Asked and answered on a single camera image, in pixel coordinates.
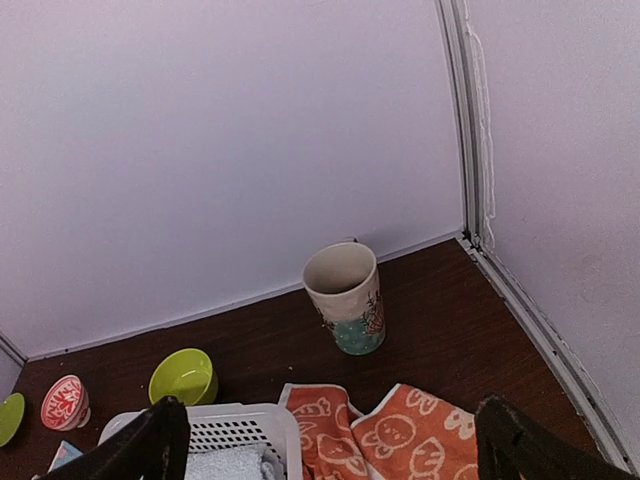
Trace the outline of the orange bunny towel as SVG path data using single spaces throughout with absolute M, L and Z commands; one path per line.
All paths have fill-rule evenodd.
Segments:
M 369 413 L 330 384 L 287 384 L 279 404 L 295 417 L 305 479 L 477 479 L 474 415 L 395 385 Z

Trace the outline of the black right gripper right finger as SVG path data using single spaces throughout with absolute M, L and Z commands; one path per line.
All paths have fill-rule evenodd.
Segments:
M 498 395 L 488 395 L 475 413 L 480 479 L 633 479 L 546 430 Z

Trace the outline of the white perforated plastic basket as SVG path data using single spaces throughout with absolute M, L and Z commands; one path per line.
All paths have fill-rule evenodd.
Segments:
M 286 408 L 272 403 L 188 406 L 191 456 L 234 447 L 264 445 L 278 479 L 302 479 L 298 423 Z

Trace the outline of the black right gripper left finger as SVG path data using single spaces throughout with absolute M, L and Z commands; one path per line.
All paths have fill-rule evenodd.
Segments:
M 45 479 L 183 479 L 190 424 L 186 407 L 165 396 L 104 443 Z

